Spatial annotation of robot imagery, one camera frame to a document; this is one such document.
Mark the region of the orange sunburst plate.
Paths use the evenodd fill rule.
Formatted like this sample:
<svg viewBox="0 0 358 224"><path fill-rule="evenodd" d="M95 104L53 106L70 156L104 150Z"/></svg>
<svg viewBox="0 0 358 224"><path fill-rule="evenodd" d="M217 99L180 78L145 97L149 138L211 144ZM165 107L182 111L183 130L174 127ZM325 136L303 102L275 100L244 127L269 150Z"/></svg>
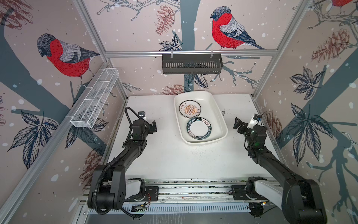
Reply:
<svg viewBox="0 0 358 224"><path fill-rule="evenodd" d="M194 100L186 100L180 104L179 111L186 118L195 118L201 114L201 105Z"/></svg>

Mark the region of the green ring plate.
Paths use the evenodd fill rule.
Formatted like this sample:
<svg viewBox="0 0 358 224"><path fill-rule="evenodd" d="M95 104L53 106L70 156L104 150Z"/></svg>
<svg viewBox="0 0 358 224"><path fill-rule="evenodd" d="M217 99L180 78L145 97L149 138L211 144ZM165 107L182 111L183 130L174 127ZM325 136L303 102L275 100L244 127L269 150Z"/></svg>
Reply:
<svg viewBox="0 0 358 224"><path fill-rule="evenodd" d="M204 140L212 133L211 123L202 117L196 117L188 121L186 131L195 140Z"/></svg>

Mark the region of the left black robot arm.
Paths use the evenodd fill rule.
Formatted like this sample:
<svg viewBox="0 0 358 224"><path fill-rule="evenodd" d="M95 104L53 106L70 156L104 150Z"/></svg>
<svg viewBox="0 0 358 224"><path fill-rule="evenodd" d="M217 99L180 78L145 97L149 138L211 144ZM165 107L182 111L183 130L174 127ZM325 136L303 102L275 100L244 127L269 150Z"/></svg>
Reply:
<svg viewBox="0 0 358 224"><path fill-rule="evenodd" d="M105 165L95 168L90 183L88 207L99 215L111 210L120 210L126 199L145 197L145 183L141 178L127 179L125 173L130 165L143 153L147 136L157 132L157 124L137 119L130 126L129 136L117 157Z"/></svg>

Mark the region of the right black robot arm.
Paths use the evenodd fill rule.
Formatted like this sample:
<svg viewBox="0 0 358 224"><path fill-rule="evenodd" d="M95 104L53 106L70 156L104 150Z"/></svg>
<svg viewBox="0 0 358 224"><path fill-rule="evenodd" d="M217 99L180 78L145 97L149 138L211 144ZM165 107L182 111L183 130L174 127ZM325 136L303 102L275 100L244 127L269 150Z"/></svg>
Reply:
<svg viewBox="0 0 358 224"><path fill-rule="evenodd" d="M247 181L248 197L260 195L281 209L290 224L325 224L327 215L319 185L303 178L281 163L265 146L267 128L260 126L261 116L255 114L250 123L235 118L234 129L244 136L248 156L267 170L279 187L266 179L251 177Z"/></svg>

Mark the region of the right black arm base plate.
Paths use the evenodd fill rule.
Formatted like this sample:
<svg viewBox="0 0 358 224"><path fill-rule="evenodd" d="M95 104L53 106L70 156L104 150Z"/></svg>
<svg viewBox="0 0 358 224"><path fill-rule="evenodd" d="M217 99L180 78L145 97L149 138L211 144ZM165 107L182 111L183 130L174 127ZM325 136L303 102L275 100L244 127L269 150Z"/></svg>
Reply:
<svg viewBox="0 0 358 224"><path fill-rule="evenodd" d="M255 190L248 190L246 185L232 185L228 193L235 201L268 201Z"/></svg>

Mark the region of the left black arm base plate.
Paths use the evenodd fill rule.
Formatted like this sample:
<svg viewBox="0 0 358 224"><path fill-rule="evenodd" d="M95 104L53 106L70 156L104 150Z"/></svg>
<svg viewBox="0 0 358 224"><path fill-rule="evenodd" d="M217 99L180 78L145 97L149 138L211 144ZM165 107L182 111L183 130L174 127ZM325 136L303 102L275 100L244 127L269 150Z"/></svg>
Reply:
<svg viewBox="0 0 358 224"><path fill-rule="evenodd" d="M159 187L149 186L145 187L145 192L140 192L137 195L131 196L125 202L156 202L158 201Z"/></svg>

